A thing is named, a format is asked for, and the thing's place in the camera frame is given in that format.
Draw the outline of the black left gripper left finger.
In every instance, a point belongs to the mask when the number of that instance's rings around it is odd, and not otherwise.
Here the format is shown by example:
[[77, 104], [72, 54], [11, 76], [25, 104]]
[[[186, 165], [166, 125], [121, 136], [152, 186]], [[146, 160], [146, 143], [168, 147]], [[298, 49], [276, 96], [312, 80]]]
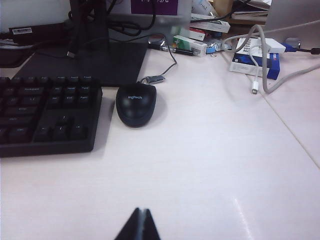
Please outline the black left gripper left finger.
[[135, 240], [137, 237], [138, 229], [141, 226], [141, 214], [142, 210], [138, 207], [135, 208], [115, 237], [115, 240]]

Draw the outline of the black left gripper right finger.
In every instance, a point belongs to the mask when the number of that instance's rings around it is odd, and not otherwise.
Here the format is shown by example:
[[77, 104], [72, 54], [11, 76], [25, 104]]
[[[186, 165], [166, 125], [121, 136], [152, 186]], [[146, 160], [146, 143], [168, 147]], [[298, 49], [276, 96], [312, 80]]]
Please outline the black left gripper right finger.
[[145, 209], [143, 211], [143, 230], [142, 230], [142, 239], [143, 240], [160, 240], [160, 235], [158, 233], [156, 224], [153, 220], [151, 211]]

